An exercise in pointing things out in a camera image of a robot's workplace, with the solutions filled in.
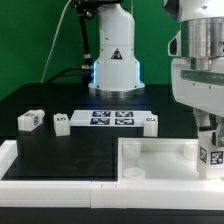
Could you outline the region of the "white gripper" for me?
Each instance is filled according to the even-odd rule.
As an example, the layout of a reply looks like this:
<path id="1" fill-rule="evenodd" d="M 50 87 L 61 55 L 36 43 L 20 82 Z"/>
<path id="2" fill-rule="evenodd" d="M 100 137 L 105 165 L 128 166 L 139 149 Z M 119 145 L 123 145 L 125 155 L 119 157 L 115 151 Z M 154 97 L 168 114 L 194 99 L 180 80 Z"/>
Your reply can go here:
<path id="1" fill-rule="evenodd" d="M 177 102 L 193 109 L 200 131 L 211 129 L 209 113 L 216 116 L 216 146 L 224 147 L 224 57 L 214 58 L 210 71 L 190 69 L 190 60 L 181 57 L 181 32 L 168 44 L 172 91 Z"/>

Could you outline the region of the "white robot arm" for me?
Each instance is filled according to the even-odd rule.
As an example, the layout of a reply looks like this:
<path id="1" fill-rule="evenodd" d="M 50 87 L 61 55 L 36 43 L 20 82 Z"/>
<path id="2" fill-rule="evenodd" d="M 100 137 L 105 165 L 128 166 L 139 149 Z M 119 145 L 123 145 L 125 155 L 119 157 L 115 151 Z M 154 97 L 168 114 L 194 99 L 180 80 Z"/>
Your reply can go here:
<path id="1" fill-rule="evenodd" d="M 99 5 L 100 53 L 93 64 L 94 94 L 113 96 L 144 89 L 134 46 L 158 71 L 167 56 L 171 62 L 172 91 L 177 102 L 196 111 L 198 124 L 207 116 L 219 118 L 215 145 L 224 146 L 224 0 L 163 0 L 163 10 L 179 24 L 173 38 L 170 25 L 144 15 L 136 36 L 135 21 L 120 5 Z"/>

